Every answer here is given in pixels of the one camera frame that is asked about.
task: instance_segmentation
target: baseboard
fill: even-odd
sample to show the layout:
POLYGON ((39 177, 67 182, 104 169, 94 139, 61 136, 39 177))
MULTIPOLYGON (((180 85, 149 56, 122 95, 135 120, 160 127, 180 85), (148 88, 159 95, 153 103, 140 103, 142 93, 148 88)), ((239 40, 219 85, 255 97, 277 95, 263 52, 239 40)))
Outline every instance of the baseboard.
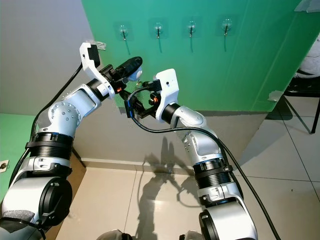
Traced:
POLYGON ((193 168, 186 166, 184 168, 174 165, 168 167, 167 165, 157 163, 150 165, 148 162, 133 162, 124 160, 110 160, 110 159, 96 159, 96 158, 82 158, 82 162, 88 168, 102 168, 102 169, 118 169, 131 170, 140 172, 166 173, 166 174, 180 174, 180 175, 194 175, 193 168))

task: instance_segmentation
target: black foam padding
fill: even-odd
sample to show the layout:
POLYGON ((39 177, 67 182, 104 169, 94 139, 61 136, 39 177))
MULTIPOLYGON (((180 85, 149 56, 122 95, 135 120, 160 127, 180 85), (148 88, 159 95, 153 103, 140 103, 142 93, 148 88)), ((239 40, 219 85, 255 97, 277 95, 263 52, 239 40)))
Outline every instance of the black foam padding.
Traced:
MULTIPOLYGON (((5 211, 3 213, 3 217, 21 219, 27 222, 30 222, 31 219, 34 217, 34 215, 35 214, 32 211, 28 211, 28 210, 11 210, 11 211, 5 211)), ((15 222, 15 221, 7 221, 7 220, 0 221, 0 228, 5 229, 9 233, 13 233, 20 229, 23 229, 26 226, 27 226, 26 224, 15 222)))

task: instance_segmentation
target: adhesive hook pad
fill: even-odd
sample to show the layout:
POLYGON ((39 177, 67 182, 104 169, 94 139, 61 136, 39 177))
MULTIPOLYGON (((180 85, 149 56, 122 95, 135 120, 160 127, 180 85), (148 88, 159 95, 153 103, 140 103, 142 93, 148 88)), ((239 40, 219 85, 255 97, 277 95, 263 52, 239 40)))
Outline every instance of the adhesive hook pad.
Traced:
POLYGON ((182 19, 182 37, 198 38, 201 37, 202 17, 186 16, 182 19))
POLYGON ((133 41, 134 33, 132 25, 128 21, 117 21, 113 23, 113 30, 117 40, 133 41))
POLYGON ((232 19, 230 17, 227 17, 226 19, 224 19, 222 21, 222 24, 221 24, 221 28, 223 30, 225 30, 227 28, 227 30, 230 30, 232 27, 232 19))
POLYGON ((150 18, 148 28, 149 35, 152 39, 167 39, 169 36, 169 26, 166 18, 150 18))

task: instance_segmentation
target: wall hook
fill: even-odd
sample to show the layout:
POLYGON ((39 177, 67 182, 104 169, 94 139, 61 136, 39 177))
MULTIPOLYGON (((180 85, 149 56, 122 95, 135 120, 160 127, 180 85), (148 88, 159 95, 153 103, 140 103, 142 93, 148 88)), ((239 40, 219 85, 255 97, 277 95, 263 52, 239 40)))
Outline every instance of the wall hook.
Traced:
POLYGON ((196 23, 195 23, 195 21, 190 21, 189 25, 188 25, 188 28, 190 28, 189 37, 192 38, 193 33, 196 31, 196 23))
POLYGON ((125 31, 124 30, 121 30, 122 34, 123 34, 123 40, 127 40, 126 39, 126 34, 125 34, 125 31))
POLYGON ((156 28, 156 38, 160 38, 160 27, 156 28))
POLYGON ((228 24, 225 25, 224 36, 226 37, 228 34, 228 24))

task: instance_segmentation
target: wooden cabinet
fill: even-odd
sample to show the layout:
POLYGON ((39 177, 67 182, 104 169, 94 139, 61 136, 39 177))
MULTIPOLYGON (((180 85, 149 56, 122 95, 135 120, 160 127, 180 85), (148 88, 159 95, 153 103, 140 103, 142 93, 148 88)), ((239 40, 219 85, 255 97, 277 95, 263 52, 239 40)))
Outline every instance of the wooden cabinet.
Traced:
MULTIPOLYGON (((74 153, 72 153, 71 155, 70 164, 72 168, 72 173, 69 175, 67 179, 72 186, 72 200, 73 200, 81 184, 81 181, 85 176, 86 168, 82 165, 82 163, 79 161, 79 159, 76 157, 74 153)), ((56 239, 62 223, 50 228, 50 230, 45 234, 47 240, 56 239)))

